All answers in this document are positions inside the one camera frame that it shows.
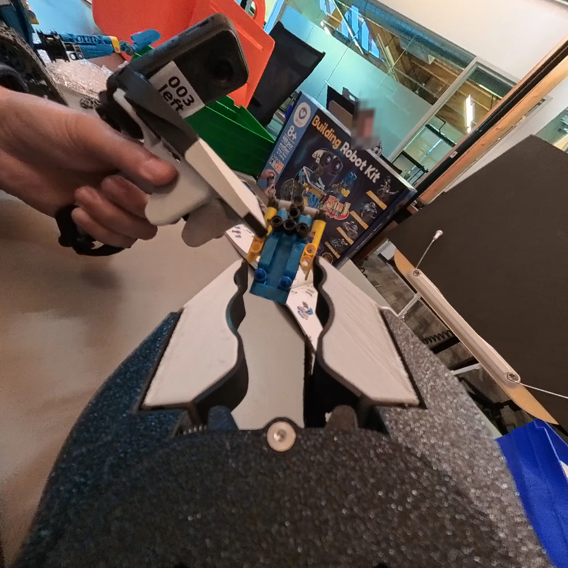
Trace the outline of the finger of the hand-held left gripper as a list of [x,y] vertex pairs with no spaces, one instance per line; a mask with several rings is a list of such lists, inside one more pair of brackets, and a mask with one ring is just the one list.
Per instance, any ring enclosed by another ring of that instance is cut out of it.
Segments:
[[240,217],[222,200],[211,200],[183,217],[183,242],[191,247],[200,247],[220,238],[225,231],[240,224]]
[[267,235],[265,215],[256,194],[202,138],[185,152],[185,160],[256,236]]

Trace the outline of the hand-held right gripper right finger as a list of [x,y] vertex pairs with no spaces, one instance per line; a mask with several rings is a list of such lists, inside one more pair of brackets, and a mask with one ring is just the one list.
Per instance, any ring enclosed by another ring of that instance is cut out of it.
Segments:
[[367,417],[374,407],[419,407],[382,307],[325,259],[314,264],[317,340],[311,391],[323,414],[337,406]]

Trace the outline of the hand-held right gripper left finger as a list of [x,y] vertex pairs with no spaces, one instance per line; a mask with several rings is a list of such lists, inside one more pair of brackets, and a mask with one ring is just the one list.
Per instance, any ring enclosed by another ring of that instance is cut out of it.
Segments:
[[238,327],[245,318],[248,264],[234,262],[186,302],[150,380],[142,408],[233,411],[248,389]]

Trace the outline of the yellow blue brick assembly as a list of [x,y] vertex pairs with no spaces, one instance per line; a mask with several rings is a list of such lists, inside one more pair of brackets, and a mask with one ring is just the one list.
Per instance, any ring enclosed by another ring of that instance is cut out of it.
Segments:
[[298,270],[308,277],[330,216],[326,207],[270,197],[265,211],[267,234],[254,237],[246,260],[256,262],[253,295],[285,305]]

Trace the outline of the grey desk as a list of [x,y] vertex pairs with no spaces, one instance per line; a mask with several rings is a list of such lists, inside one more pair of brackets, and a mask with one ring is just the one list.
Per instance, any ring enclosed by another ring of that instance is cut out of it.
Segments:
[[1,193],[1,548],[17,557],[54,461],[90,398],[171,311],[240,255],[178,227],[109,258],[57,243],[53,220]]

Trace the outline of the person's left hand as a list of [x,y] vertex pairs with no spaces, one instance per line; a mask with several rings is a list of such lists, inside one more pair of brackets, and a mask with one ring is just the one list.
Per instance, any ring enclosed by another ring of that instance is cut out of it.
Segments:
[[1,190],[54,217],[73,204],[74,223],[102,244],[129,248],[157,227],[148,197],[176,169],[100,118],[1,87]]

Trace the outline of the green plastic bin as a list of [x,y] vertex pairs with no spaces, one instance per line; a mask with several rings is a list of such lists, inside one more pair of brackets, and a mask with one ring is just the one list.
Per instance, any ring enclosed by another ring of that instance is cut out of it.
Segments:
[[185,119],[192,129],[233,170],[258,179],[275,138],[230,96],[208,104]]

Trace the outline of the building instruction booklet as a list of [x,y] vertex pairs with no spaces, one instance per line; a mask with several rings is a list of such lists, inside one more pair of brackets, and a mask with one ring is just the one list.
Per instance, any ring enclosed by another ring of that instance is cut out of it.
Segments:
[[[253,233],[244,224],[238,224],[225,231],[225,236],[245,259],[253,241]],[[313,271],[306,276],[299,267],[288,294],[286,307],[299,324],[314,351],[323,326],[316,316],[317,290],[313,284]]]

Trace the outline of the red plastic bin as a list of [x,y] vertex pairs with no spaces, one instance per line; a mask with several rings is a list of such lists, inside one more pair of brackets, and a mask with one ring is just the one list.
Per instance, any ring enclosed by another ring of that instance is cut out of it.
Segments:
[[230,97],[248,107],[273,53],[275,41],[264,31],[265,1],[254,1],[250,16],[236,1],[93,1],[94,21],[105,35],[130,39],[145,29],[157,30],[163,43],[215,13],[226,15],[237,29],[249,69],[244,86]]

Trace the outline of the black plastic bin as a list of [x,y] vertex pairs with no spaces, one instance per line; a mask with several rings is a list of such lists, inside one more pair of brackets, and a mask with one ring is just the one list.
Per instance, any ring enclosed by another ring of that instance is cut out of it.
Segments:
[[274,25],[270,36],[275,41],[274,49],[247,107],[264,127],[325,56],[281,22]]

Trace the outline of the blue toy robot model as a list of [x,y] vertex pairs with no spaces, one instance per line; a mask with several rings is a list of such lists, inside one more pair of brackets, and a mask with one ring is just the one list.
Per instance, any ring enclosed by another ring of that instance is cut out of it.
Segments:
[[38,43],[33,47],[44,51],[51,61],[91,60],[110,56],[113,53],[134,56],[157,42],[161,35],[148,29],[131,35],[131,41],[119,40],[108,35],[85,35],[74,33],[43,33],[37,31]]

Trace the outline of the dark blue toy set box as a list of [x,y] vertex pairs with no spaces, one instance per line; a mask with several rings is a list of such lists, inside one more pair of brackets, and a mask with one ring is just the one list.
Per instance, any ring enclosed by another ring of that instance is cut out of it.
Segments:
[[414,200],[416,189],[375,153],[355,148],[351,133],[300,92],[257,180],[266,195],[326,208],[317,254],[340,267]]

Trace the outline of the clear plastic bag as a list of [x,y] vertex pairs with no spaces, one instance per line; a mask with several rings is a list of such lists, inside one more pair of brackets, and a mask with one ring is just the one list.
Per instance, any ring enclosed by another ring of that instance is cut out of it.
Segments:
[[43,57],[48,76],[72,108],[94,112],[99,93],[106,89],[113,70],[92,60],[55,60]]

